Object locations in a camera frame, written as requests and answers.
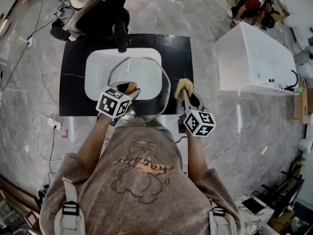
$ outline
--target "black marble vanity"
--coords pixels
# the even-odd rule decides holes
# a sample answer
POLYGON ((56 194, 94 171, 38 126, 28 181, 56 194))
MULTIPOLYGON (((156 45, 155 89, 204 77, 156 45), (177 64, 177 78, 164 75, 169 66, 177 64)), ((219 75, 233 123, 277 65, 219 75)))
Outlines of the black marble vanity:
MULTIPOLYGON (((180 78, 193 82, 193 67, 189 37, 159 34, 130 34, 127 48, 154 48, 162 57, 162 67, 171 81, 171 94, 163 114, 181 114, 182 108, 174 98, 180 78)), ((85 72, 88 56, 100 49, 116 48, 114 39, 81 39, 67 42, 64 50, 60 78, 60 116, 96 116, 97 101, 85 93, 85 72)), ((140 115, 155 115, 158 98, 136 100, 140 115)))

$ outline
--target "faucet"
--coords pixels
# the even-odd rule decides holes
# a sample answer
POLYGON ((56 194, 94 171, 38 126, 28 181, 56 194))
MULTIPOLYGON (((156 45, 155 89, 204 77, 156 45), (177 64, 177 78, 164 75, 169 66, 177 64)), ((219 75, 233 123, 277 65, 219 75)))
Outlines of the faucet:
POLYGON ((125 29, 125 23, 123 20, 119 19, 115 22, 114 26, 114 38, 117 44, 117 49, 119 53, 125 53, 127 48, 127 33, 125 29))

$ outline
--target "cartoon graphic print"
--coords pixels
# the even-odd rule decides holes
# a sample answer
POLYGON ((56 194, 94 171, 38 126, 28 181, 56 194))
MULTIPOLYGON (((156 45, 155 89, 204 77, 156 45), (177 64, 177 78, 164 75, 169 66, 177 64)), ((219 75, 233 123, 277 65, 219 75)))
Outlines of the cartoon graphic print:
POLYGON ((163 191, 163 184, 169 185, 168 173, 173 166, 166 166, 157 157, 156 138, 134 135, 134 141, 125 158, 120 158, 115 165, 125 165, 113 172, 117 179, 111 188, 118 194, 131 194, 141 204, 154 203, 163 191))

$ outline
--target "gray tile floor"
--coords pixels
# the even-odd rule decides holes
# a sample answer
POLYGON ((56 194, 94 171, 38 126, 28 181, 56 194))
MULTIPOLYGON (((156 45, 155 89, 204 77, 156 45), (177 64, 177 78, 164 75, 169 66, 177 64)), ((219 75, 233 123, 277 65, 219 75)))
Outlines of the gray tile floor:
MULTIPOLYGON (((0 0, 8 4, 9 0, 0 0)), ((38 28, 54 18, 58 0, 43 0, 38 28)), ((11 16, 12 25, 0 39, 2 58, 8 59, 12 71, 35 29, 40 0, 20 3, 11 16)), ((219 90, 219 73, 214 43, 230 30, 226 15, 226 0, 127 0, 131 14, 130 33, 163 33, 190 36, 193 53, 195 90, 203 97, 208 111, 213 113, 217 127, 203 139, 208 164, 220 151, 210 167, 215 167, 234 197, 256 190, 261 184, 275 182, 282 169, 289 166, 297 153, 303 135, 298 122, 289 122, 292 98, 255 94, 236 94, 219 90)), ((0 107, 0 174, 21 188, 36 194, 48 183, 48 160, 53 129, 44 114, 54 116, 54 107, 42 84, 47 87, 58 112, 59 83, 64 43, 50 34, 50 27, 34 35, 34 45, 26 49, 7 87, 1 93, 0 107)), ((278 24, 267 32, 279 42, 291 47, 288 29, 278 24)), ((8 67, 1 66, 6 84, 8 67)), ((61 131, 56 132, 51 169, 57 171, 60 159, 68 152, 77 152, 95 123, 95 117, 60 117, 61 131), (68 138, 62 136, 68 129, 68 138)), ((161 116, 175 140, 178 116, 161 116)), ((187 164, 186 139, 178 144, 184 164, 187 164)))

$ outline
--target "white sink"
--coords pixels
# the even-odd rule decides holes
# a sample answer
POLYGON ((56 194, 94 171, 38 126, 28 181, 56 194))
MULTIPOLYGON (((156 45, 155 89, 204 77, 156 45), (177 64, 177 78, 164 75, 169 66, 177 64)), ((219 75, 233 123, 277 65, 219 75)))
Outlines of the white sink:
MULTIPOLYGON (((125 53, 118 53, 117 49, 94 51, 89 55, 86 63, 86 95, 97 101, 102 89, 107 85, 110 72, 130 56, 149 57, 162 65, 160 53, 152 48, 128 48, 125 53)), ((137 100, 149 100, 161 92, 162 70, 152 60, 131 58, 114 71, 110 84, 119 81, 136 82, 137 87, 141 89, 137 100)))

